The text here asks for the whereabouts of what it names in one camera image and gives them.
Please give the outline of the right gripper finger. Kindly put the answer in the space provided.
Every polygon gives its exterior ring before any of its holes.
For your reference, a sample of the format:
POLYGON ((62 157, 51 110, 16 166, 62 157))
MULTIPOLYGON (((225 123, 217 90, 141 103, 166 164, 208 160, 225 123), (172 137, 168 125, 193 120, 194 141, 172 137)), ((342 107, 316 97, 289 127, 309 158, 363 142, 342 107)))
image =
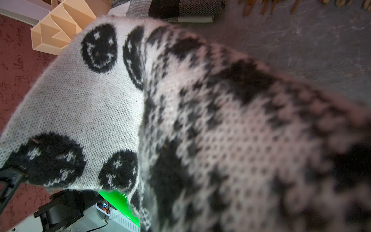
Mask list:
POLYGON ((14 167, 1 169, 1 214, 26 177, 25 172, 14 167))

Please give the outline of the green plastic basket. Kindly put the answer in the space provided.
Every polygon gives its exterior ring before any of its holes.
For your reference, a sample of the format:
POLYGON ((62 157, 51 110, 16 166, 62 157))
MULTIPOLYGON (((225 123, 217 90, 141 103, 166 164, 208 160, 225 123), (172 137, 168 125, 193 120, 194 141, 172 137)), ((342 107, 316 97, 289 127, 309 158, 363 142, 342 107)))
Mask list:
POLYGON ((99 191, 99 194, 120 213, 122 213, 128 220, 130 220, 134 225, 140 228, 140 220, 135 215, 134 210, 129 204, 127 196, 124 193, 120 193, 117 190, 101 190, 99 191))

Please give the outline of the white black smiley scarf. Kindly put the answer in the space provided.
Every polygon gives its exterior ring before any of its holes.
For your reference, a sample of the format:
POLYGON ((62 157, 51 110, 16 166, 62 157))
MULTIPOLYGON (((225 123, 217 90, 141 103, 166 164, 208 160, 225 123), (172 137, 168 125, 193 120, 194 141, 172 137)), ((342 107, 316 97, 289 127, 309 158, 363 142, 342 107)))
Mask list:
POLYGON ((1 167, 118 190, 143 232, 368 232, 371 111, 155 19, 103 16, 39 77, 1 167))

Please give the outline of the grey black checked scarf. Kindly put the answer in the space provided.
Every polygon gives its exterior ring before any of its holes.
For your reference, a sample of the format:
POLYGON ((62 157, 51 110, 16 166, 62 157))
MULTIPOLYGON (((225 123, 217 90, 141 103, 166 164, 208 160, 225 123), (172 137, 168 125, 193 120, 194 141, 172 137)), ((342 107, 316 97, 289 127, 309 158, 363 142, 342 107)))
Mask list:
POLYGON ((168 19, 188 16, 214 16, 225 8, 219 0, 135 0, 112 1, 110 15, 168 19))

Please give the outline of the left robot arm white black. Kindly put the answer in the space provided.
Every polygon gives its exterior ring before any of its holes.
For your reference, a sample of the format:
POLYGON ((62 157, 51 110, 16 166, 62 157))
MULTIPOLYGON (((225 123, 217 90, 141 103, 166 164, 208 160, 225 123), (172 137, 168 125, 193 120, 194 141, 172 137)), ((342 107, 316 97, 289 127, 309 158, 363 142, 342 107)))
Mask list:
POLYGON ((102 196, 95 191, 62 190, 51 195, 50 202, 38 208, 34 217, 41 220, 44 232, 61 232, 102 200, 102 196))

